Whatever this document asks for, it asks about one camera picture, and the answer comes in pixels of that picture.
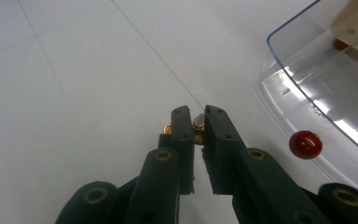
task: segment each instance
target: screw hole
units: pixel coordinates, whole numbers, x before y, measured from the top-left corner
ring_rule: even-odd
[[[262,161],[266,157],[266,155],[263,152],[256,151],[256,150],[249,150],[248,156],[257,161]]]
[[[159,161],[167,161],[171,158],[171,152],[167,150],[161,150],[156,153],[156,158]]]
[[[96,204],[102,202],[106,197],[107,190],[105,188],[95,188],[84,194],[84,201],[89,204]]]
[[[346,205],[357,207],[358,206],[358,197],[352,192],[345,189],[334,189],[333,195],[340,202],[345,203]]]
[[[143,223],[153,223],[156,221],[156,214],[152,212],[146,212],[142,215]]]
[[[232,138],[232,136],[230,134],[222,134],[221,137],[223,139],[231,139]]]
[[[307,213],[305,213],[305,212],[296,211],[295,218],[298,221],[300,221],[301,223],[304,223],[304,224],[313,223],[312,217],[310,215],[308,215]]]

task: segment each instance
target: transparent plastic box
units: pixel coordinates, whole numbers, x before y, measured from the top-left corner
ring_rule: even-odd
[[[274,31],[268,47],[259,99],[288,137],[316,133],[324,149],[311,161],[358,188],[358,0],[314,2]]]

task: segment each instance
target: metal bolt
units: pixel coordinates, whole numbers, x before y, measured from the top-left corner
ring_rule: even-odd
[[[193,130],[194,130],[194,142],[197,145],[203,145],[204,139],[204,125],[205,125],[205,115],[199,114],[196,118],[193,120]]]
[[[196,118],[194,118],[193,120],[193,127],[195,129],[202,129],[205,125],[205,115],[204,114],[199,114]]]
[[[164,133],[171,133],[172,132],[172,126],[171,124],[167,124],[164,127]]]

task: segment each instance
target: white tile floor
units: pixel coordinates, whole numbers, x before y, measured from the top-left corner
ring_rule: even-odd
[[[0,0],[0,223],[53,223],[82,185],[131,180],[180,105],[224,108],[316,190],[254,95],[268,33],[310,2]],[[195,177],[180,223],[238,223],[199,150]]]

